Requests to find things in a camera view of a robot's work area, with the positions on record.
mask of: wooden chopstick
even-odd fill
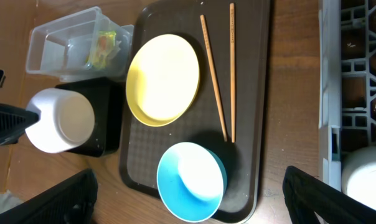
[[[205,20],[204,15],[200,16],[200,22],[202,23],[203,38],[205,39],[207,59],[209,61],[210,74],[212,75],[214,95],[215,95],[215,100],[217,102],[217,109],[219,110],[221,128],[223,130],[224,141],[226,142],[226,141],[228,141],[227,130],[225,129],[225,121],[224,121],[223,108],[222,108],[222,104],[221,104],[219,84],[217,83],[217,76],[215,74],[212,49],[210,48],[209,35],[207,34],[207,26],[206,26],[206,20]]]
[[[235,142],[236,136],[236,112],[237,112],[237,90],[235,74],[235,5],[230,4],[230,58],[231,58],[231,128],[232,142]]]

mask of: black tray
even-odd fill
[[[141,124],[125,106],[119,169],[128,187],[159,198],[156,171],[163,153],[178,142],[200,144],[216,153],[227,170],[227,191],[213,218],[238,223],[251,217],[257,201],[270,2],[239,0],[235,3],[235,144],[223,141],[200,24],[200,15],[204,14],[230,134],[229,4],[226,0],[163,0],[142,11],[134,28],[132,56],[158,35],[177,34],[196,51],[200,87],[191,107],[175,122],[160,128]]]

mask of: wooden table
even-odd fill
[[[55,78],[24,74],[29,31],[35,26],[92,6],[100,6],[119,25],[134,24],[143,7],[153,1],[0,1],[0,37],[5,39],[0,39],[0,65],[8,75],[0,102],[25,107],[38,91],[59,83]],[[282,193],[286,167],[293,165],[314,176],[318,168],[318,0],[273,2],[261,188],[256,211],[247,223],[290,223]],[[15,63],[9,65],[6,60]],[[20,98],[10,97],[14,94]],[[89,167],[99,183],[97,223],[182,223],[160,200],[122,183],[118,157],[118,152],[100,159],[46,154],[23,136],[19,144],[0,147],[0,189],[29,200]]]

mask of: dish rack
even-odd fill
[[[376,146],[376,0],[319,0],[319,28],[319,177],[341,190],[345,157]]]

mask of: clear plastic container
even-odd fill
[[[26,72],[62,82],[125,78],[133,30],[132,25],[120,27],[109,20],[99,7],[43,24],[32,32]]]

